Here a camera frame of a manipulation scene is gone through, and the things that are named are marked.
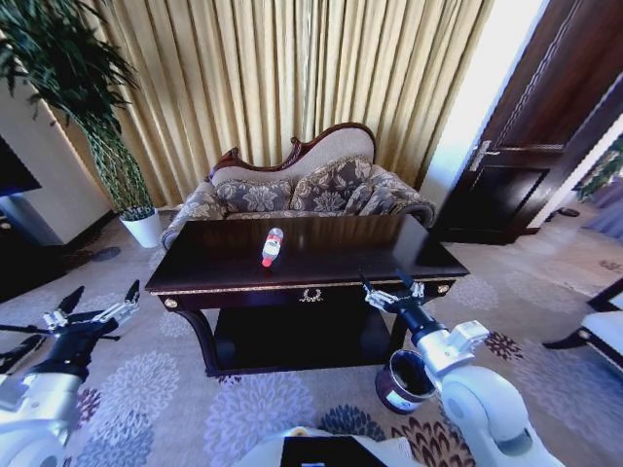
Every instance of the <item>potted plant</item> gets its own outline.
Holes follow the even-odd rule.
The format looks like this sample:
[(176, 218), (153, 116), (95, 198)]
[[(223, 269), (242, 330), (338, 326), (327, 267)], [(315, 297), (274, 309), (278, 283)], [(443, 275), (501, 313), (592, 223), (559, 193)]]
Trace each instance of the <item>potted plant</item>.
[(99, 41), (83, 15), (103, 18), (78, 0), (0, 0), (0, 79), (16, 81), (64, 112), (89, 140), (95, 167), (115, 212), (140, 244), (158, 244), (162, 227), (136, 160), (121, 139), (114, 108), (128, 105), (118, 86), (137, 87), (133, 68)]

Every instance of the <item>small bucket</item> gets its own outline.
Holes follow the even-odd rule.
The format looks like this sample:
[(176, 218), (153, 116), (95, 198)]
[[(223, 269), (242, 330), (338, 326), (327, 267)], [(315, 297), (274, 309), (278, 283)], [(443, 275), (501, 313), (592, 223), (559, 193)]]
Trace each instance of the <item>small bucket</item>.
[(396, 350), (377, 374), (377, 394), (392, 412), (406, 415), (430, 399), (436, 387), (426, 374), (417, 352)]

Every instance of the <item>carpet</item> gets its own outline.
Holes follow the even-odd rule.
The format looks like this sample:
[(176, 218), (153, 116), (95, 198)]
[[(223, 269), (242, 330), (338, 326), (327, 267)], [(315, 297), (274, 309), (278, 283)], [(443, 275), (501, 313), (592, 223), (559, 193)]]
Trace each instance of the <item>carpet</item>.
[[(575, 256), (556, 256), (567, 240)], [(616, 465), (623, 455), (620, 376), (589, 348), (540, 345), (566, 336), (590, 312), (577, 290), (601, 287), (596, 277), (616, 278), (599, 262), (623, 264), (623, 249), (608, 243), (602, 253), (596, 250), (602, 241), (608, 242), (594, 233), (548, 236), (544, 230), (505, 247), (449, 245), (472, 273), (426, 306), (448, 327), (478, 319), (492, 331), (476, 363), (517, 386), (543, 443), (567, 466)], [(86, 291), (78, 310), (106, 307), (134, 279), (144, 285), (163, 257), (159, 249), (140, 248), (118, 220), (88, 248), (64, 277), (1, 304), (0, 321), (43, 325), (42, 313), (80, 285)], [(569, 270), (574, 279), (561, 280)], [(379, 367), (206, 378), (190, 326), (146, 293), (140, 306), (120, 341), (101, 341), (94, 351), (66, 467), (225, 467), (263, 438), (300, 424), (375, 440), (405, 437), (413, 456), (428, 466), (474, 465), (438, 399), (407, 416), (381, 404), (374, 385)], [(214, 325), (218, 311), (205, 313)], [(21, 339), (0, 333), (0, 351)], [(47, 341), (23, 367), (40, 361), (50, 346)]]

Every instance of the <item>plastic bottle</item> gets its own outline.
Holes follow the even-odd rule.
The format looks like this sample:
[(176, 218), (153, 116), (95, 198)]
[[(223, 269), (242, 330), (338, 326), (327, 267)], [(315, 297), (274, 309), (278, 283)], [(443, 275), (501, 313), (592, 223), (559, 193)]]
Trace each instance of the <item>plastic bottle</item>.
[(262, 249), (262, 266), (269, 268), (279, 254), (281, 248), (281, 241), (283, 240), (283, 230), (278, 227), (273, 227), (266, 241), (264, 242), (264, 248)]

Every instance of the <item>door handle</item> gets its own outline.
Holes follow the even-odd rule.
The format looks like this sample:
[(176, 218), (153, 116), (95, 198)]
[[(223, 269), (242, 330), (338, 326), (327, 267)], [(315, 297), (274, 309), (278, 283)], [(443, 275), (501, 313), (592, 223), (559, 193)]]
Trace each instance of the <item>door handle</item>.
[(475, 172), (476, 170), (478, 170), (478, 166), (480, 165), (480, 162), (482, 162), (484, 156), (497, 156), (499, 154), (499, 151), (487, 151), (490, 146), (491, 146), (490, 139), (486, 139), (485, 141), (480, 143), (478, 152), (476, 153), (474, 160), (469, 166), (470, 172)]

